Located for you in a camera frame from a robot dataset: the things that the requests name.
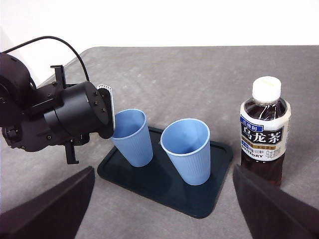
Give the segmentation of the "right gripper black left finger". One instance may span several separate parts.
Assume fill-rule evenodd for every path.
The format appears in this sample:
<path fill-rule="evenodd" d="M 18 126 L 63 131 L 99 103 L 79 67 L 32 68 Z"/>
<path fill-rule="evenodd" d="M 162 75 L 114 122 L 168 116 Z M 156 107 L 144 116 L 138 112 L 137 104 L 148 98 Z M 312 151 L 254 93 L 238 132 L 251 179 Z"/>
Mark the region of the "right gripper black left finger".
<path fill-rule="evenodd" d="M 0 216 L 2 239 L 73 239 L 95 184 L 88 166 L 34 199 Z"/>

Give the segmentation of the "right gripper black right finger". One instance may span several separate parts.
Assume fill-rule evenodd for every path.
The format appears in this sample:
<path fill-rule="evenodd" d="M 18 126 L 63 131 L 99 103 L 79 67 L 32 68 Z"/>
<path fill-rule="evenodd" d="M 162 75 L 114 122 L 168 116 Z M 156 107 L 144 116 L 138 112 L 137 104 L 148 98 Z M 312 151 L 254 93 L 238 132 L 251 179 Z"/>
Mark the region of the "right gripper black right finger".
<path fill-rule="evenodd" d="M 233 183 L 242 214 L 254 239 L 317 239 L 318 209 L 292 197 L 236 165 Z"/>

